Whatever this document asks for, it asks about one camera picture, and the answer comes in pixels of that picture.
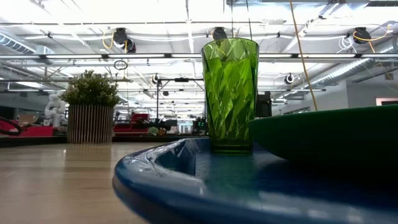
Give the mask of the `white robot figure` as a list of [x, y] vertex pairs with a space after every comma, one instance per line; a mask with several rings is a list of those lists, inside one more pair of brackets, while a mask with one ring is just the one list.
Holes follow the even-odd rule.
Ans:
[[61, 115], [65, 113], [66, 102], [62, 100], [62, 91], [53, 91], [49, 94], [49, 102], [45, 107], [45, 117], [52, 119], [53, 127], [60, 127]]

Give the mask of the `red work surface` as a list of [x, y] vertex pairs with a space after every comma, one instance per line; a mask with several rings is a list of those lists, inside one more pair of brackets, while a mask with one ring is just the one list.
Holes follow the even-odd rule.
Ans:
[[[17, 132], [15, 125], [18, 125], [16, 120], [10, 122], [0, 120], [0, 129], [7, 132]], [[10, 138], [16, 137], [51, 137], [53, 136], [53, 127], [51, 126], [32, 126], [30, 124], [20, 124], [22, 132], [19, 135], [9, 135]]]

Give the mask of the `black monitor on stand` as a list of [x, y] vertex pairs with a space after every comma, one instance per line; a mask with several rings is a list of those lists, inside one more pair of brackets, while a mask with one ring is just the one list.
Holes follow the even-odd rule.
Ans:
[[265, 118], [272, 116], [271, 106], [272, 100], [269, 91], [265, 91], [264, 94], [258, 94], [256, 101], [256, 117]]

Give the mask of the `striped ribbed plant pot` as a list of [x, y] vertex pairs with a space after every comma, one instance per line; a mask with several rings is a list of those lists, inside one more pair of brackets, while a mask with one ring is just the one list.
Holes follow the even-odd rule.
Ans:
[[110, 144], [114, 108], [100, 105], [68, 107], [67, 141], [70, 144]]

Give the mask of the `black metal frame rig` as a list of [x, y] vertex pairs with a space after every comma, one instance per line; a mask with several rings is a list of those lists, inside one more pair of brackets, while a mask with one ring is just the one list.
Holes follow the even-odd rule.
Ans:
[[[159, 87], [159, 83], [165, 81], [162, 87]], [[169, 82], [176, 82], [176, 83], [186, 83], [186, 82], [194, 82], [197, 86], [200, 87], [202, 91], [205, 89], [198, 83], [198, 81], [203, 81], [202, 78], [186, 78], [186, 77], [179, 77], [179, 78], [160, 78], [157, 76], [157, 83], [156, 83], [156, 118], [159, 119], [159, 92], [160, 90], [165, 87]]]

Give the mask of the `green round plate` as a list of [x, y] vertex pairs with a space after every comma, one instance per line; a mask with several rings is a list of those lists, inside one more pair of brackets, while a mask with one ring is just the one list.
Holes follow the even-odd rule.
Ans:
[[398, 162], [398, 105], [286, 114], [248, 128], [254, 142], [290, 161]]

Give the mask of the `blue plastic tray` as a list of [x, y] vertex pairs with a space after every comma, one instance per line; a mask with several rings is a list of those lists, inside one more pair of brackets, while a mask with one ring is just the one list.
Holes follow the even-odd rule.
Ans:
[[203, 138], [124, 156], [113, 188], [152, 224], [398, 224], [398, 169], [217, 155]]

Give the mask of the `red tool cart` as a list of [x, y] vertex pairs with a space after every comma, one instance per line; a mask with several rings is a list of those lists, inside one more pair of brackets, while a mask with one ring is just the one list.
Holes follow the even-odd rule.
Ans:
[[118, 120], [113, 128], [115, 136], [142, 136], [149, 132], [149, 115], [146, 113], [131, 115], [130, 120]]

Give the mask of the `green artificial plant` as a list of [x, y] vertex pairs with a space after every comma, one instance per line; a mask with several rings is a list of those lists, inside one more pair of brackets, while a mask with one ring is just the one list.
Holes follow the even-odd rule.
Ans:
[[120, 101], [118, 84], [108, 74], [85, 70], [72, 78], [61, 99], [69, 105], [100, 105], [115, 107]]

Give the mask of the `green faceted plastic cup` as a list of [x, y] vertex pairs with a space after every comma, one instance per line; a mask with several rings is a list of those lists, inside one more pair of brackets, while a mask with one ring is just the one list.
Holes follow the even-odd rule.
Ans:
[[248, 122], [256, 116], [259, 46], [243, 38], [207, 43], [201, 50], [211, 151], [250, 154]]

